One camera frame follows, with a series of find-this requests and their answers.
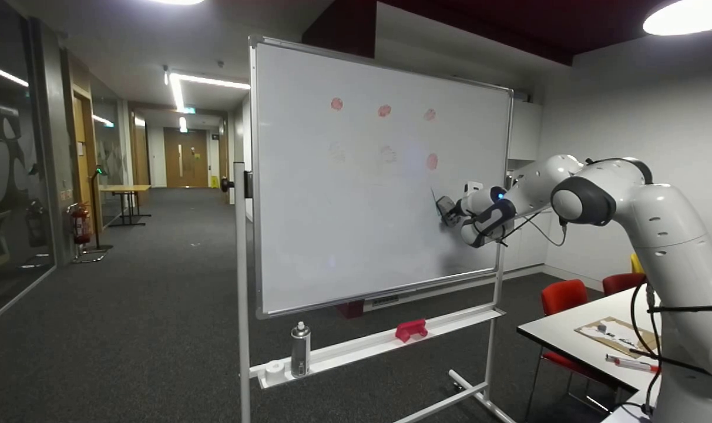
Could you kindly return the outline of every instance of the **table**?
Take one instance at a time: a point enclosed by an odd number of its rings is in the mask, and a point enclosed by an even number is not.
[[[140,217],[150,217],[142,212],[142,192],[150,186],[100,186],[100,192],[112,192],[121,198],[121,225],[146,225]]]
[[[627,401],[641,405],[654,373],[607,361],[607,354],[619,354],[619,353],[600,341],[592,341],[577,332],[577,328],[580,328],[591,323],[604,320],[604,317],[617,317],[617,320],[631,323],[632,294],[634,294],[634,290],[627,290],[627,292],[620,292],[614,297],[604,297],[604,298],[591,300],[585,305],[519,324],[517,332],[551,351],[570,354],[571,360],[619,380],[620,386],[625,386],[631,391],[638,391]],[[651,320],[647,313],[647,290],[639,292],[634,310],[638,310],[638,327],[651,332]],[[654,387],[651,401],[657,401],[658,391],[660,391],[660,378]],[[607,421],[620,423],[620,421],[632,418],[634,411],[638,411],[634,407],[631,407],[631,414],[625,410],[619,410]]]

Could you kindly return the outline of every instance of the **ceiling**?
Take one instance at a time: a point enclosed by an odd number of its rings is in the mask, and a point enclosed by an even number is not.
[[[68,50],[119,97],[143,103],[142,110],[167,123],[173,95],[163,82],[166,65],[206,78],[250,81],[248,36],[264,32],[302,41],[332,0],[206,0],[198,7],[160,7],[149,0],[8,0],[19,11],[42,18],[61,32]],[[394,9],[423,18],[410,24],[415,48],[462,52],[463,45],[488,50],[515,48],[532,58],[523,70],[543,63],[567,65],[577,55],[634,41],[657,0],[383,0]],[[248,92],[186,85],[186,103],[229,113]]]

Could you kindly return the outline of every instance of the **fire extinguisher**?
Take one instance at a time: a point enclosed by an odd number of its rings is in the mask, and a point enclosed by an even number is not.
[[[73,242],[75,245],[88,245],[93,240],[89,212],[80,202],[70,205],[70,229],[73,229]]]

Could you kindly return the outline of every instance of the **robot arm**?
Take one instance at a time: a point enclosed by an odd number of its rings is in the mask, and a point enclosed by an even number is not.
[[[443,198],[438,206],[445,225],[479,246],[502,242],[513,219],[547,205],[562,224],[620,224],[664,310],[673,310],[664,316],[660,353],[706,368],[664,361],[654,421],[712,423],[712,242],[692,202],[673,186],[657,186],[651,171],[627,158],[584,165],[558,156],[510,176],[513,187],[504,195],[469,183],[459,202]]]

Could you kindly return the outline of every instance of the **marker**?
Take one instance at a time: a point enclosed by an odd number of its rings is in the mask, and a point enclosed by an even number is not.
[[[614,361],[617,366],[651,371],[651,373],[660,371],[660,366],[654,366],[654,365],[639,361],[639,360],[631,360],[631,357],[607,354],[607,361]]]

